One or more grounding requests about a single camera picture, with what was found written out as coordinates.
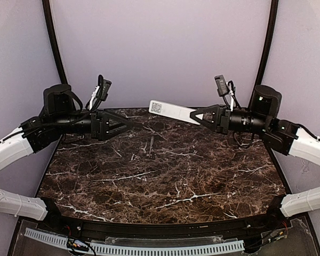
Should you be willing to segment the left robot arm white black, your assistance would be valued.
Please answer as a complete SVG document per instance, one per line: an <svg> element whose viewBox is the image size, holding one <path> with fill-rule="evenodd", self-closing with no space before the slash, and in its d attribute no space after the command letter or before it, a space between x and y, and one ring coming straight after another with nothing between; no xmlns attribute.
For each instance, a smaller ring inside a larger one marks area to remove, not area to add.
<svg viewBox="0 0 320 256"><path fill-rule="evenodd" d="M45 89L40 114L24 121L0 140L0 171L48 147L64 134L89 134L98 141L107 141L129 130L131 122L127 118L98 108L106 100L110 86L111 82L100 76L86 106L69 84ZM37 221L60 215L49 198L27 197L3 189L0 189L0 213Z"/></svg>

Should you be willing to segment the white remote control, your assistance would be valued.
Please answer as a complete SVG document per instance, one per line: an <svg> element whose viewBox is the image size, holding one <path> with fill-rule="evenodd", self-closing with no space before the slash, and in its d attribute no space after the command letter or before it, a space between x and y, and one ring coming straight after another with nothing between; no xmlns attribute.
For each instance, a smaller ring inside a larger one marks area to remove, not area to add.
<svg viewBox="0 0 320 256"><path fill-rule="evenodd" d="M151 100L149 103L148 111L151 114L160 115L179 121L199 125L199 122L190 118L190 113L195 111L195 109L192 108L187 108L157 100Z"/></svg>

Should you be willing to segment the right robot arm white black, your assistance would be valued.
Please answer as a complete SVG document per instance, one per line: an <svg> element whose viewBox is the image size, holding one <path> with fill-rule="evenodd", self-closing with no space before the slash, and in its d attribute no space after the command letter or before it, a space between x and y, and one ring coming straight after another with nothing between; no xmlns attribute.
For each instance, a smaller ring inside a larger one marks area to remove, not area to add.
<svg viewBox="0 0 320 256"><path fill-rule="evenodd" d="M190 118L209 130L227 134L247 132L283 155L299 157L320 166L320 138L305 126L278 119L282 95L266 85L257 85L249 109L231 110L223 105L201 108ZM267 214L277 219L320 209L320 186L297 194L276 196Z"/></svg>

